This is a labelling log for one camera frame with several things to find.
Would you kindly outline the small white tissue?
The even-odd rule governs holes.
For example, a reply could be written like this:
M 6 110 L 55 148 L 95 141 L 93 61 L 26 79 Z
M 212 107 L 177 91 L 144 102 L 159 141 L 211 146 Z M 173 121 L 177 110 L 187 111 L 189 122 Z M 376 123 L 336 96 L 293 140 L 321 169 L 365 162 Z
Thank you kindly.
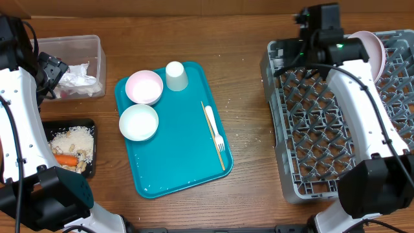
M 92 98 L 104 94 L 103 85 L 91 79 L 62 79 L 54 89 L 57 98 Z

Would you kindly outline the large white tissue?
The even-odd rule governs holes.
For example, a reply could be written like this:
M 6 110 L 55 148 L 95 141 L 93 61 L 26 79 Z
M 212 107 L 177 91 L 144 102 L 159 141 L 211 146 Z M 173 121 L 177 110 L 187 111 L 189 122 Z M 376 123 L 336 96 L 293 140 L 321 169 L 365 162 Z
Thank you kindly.
M 87 74 L 88 67 L 89 63 L 70 65 L 69 70 L 61 78 L 60 84 L 68 87 L 79 87 L 95 84 L 96 77 L 89 76 Z

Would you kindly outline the rice and peanut pile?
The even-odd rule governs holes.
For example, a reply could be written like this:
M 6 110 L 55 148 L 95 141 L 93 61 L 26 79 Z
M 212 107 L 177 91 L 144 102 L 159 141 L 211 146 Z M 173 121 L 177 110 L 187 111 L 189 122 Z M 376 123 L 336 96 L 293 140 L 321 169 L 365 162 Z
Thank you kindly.
M 49 147 L 54 154 L 72 155 L 78 158 L 76 166 L 60 165 L 72 172 L 87 174 L 87 169 L 93 163 L 94 136 L 93 127 L 73 126 L 61 132 L 53 133 Z

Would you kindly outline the white round plate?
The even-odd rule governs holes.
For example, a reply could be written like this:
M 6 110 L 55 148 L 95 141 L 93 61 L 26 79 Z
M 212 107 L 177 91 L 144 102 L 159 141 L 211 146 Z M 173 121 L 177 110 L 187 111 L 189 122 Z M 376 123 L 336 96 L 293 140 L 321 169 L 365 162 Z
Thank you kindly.
M 386 52 L 381 40 L 369 31 L 358 31 L 348 36 L 348 38 L 358 38 L 363 43 L 369 55 L 373 81 L 376 83 L 380 79 L 386 64 Z

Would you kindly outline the orange carrot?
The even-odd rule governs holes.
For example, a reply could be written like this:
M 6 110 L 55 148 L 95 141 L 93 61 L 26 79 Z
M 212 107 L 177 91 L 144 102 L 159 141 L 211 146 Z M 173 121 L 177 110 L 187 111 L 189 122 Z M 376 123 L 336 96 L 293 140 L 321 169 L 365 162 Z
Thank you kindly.
M 78 158 L 72 155 L 54 154 L 55 159 L 60 165 L 76 166 Z

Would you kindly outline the pink bowl with peanuts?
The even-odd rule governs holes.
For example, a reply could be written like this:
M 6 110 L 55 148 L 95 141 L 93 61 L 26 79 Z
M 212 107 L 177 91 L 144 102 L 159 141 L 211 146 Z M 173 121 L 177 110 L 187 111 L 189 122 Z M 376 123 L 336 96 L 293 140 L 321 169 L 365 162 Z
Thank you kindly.
M 163 88 L 163 81 L 157 73 L 142 70 L 127 79 L 125 93 L 136 104 L 154 105 L 160 100 Z

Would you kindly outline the white bowl with rice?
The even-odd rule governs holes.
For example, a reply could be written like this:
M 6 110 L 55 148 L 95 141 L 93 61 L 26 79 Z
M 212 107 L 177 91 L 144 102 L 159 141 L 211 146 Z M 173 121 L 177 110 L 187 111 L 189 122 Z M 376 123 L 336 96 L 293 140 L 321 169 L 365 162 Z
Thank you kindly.
M 119 120 L 121 134 L 132 141 L 150 139 L 158 129 L 158 114 L 150 106 L 136 104 L 128 107 Z

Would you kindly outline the wooden chopstick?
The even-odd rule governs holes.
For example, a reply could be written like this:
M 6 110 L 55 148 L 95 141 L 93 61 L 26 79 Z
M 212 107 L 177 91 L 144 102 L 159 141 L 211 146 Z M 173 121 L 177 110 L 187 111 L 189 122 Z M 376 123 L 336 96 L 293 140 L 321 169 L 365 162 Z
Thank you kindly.
M 220 161 L 220 163 L 221 163 L 221 167 L 222 167 L 223 171 L 225 171 L 225 167 L 224 167 L 224 163 L 223 163 L 223 160 L 222 160 L 222 157 L 221 157 L 221 153 L 220 153 L 219 148 L 218 148 L 218 146 L 217 146 L 217 144 L 216 144 L 216 141 L 215 141 L 215 136 L 214 136 L 214 133 L 213 133 L 213 130 L 212 130 L 211 124 L 210 124 L 210 120 L 209 120 L 209 118 L 208 118 L 207 112 L 206 112 L 206 110 L 205 110 L 205 106 L 204 106 L 204 104 L 203 104 L 203 102 L 202 102 L 202 101 L 201 101 L 201 105 L 202 105 L 202 110 L 203 110 L 203 112 L 204 112 L 204 116 L 205 116 L 205 118 L 206 118 L 206 122 L 207 122 L 207 124 L 208 124 L 209 130 L 210 130 L 210 133 L 211 133 L 211 136 L 212 136 L 212 140 L 213 140 L 213 143 L 214 143 L 214 146 L 215 146 L 215 149 L 216 149 L 216 152 L 217 152 L 217 155 L 218 155 L 219 161 Z

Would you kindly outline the white plastic fork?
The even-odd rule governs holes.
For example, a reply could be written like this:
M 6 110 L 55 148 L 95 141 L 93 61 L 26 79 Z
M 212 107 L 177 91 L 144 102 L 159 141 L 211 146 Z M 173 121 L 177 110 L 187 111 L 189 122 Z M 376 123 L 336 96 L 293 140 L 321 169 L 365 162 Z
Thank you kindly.
M 220 151 L 224 151 L 225 150 L 224 139 L 219 134 L 219 131 L 218 131 L 218 128 L 217 128 L 217 124 L 216 124 L 216 121 L 215 121 L 215 116 L 214 116 L 212 107 L 210 105 L 207 105 L 205 107 L 205 110 L 206 110 L 208 119 L 210 121 L 210 125 L 211 125 L 211 127 L 213 129 L 213 133 L 214 133 L 214 136 L 215 136 L 216 145 L 217 145 L 217 147 L 219 148 Z

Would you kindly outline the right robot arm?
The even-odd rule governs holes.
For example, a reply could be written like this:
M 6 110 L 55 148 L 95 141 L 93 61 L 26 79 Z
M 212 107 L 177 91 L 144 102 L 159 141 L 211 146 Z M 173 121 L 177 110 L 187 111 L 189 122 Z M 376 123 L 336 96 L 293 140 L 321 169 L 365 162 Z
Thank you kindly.
M 309 6 L 296 16 L 297 39 L 283 45 L 281 76 L 313 69 L 327 82 L 351 132 L 357 165 L 340 178 L 338 199 L 298 225 L 300 232 L 362 232 L 379 216 L 413 200 L 413 155 L 397 133 L 373 80 L 370 53 L 359 38 L 346 38 L 336 3 Z

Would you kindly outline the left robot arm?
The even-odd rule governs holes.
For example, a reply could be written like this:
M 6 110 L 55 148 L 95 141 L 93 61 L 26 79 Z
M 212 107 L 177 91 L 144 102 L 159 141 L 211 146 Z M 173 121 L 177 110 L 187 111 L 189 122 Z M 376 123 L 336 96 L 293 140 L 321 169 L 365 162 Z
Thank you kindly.
M 55 98 L 67 70 L 39 51 L 29 23 L 1 16 L 1 211 L 34 231 L 133 232 L 125 217 L 94 201 L 85 177 L 62 168 L 48 145 L 39 105 Z

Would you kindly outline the grey dishwasher rack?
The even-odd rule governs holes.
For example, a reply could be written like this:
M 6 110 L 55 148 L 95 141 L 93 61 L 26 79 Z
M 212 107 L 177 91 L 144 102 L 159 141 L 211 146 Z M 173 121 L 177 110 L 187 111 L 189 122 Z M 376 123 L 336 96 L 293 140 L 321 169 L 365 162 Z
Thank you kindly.
M 385 47 L 376 81 L 398 134 L 413 148 L 413 31 L 376 32 Z M 284 198 L 292 204 L 337 196 L 338 179 L 355 166 L 351 133 L 337 100 L 319 76 L 299 69 L 274 76 L 281 42 L 271 41 L 260 63 L 276 135 L 276 160 Z

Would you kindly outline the white paper cup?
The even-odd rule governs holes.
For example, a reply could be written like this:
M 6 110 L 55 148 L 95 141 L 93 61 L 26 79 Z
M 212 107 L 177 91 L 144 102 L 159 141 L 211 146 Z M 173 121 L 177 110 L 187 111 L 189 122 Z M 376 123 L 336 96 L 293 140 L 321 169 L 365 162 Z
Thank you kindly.
M 188 77 L 183 64 L 171 61 L 166 65 L 166 83 L 172 91 L 182 91 L 188 86 Z

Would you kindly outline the teal serving tray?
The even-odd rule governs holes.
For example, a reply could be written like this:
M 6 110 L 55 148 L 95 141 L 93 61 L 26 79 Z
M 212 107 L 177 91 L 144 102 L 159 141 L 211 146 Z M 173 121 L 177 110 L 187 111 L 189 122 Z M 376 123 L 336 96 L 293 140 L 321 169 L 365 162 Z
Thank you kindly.
M 234 165 L 230 147 L 218 152 L 204 107 L 210 106 L 221 136 L 223 124 L 203 68 L 183 64 L 189 84 L 182 91 L 164 88 L 153 106 L 158 128 L 148 140 L 125 139 L 136 191 L 155 199 L 227 176 Z

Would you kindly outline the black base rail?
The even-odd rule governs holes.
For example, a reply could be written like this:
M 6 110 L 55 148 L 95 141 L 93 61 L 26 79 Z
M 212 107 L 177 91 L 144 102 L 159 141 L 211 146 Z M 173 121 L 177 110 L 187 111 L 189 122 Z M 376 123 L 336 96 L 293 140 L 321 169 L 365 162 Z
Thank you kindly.
M 167 229 L 167 228 L 138 228 L 136 233 L 311 233 L 314 232 L 308 225 L 276 225 L 275 227 L 252 228 L 193 228 L 193 229 Z

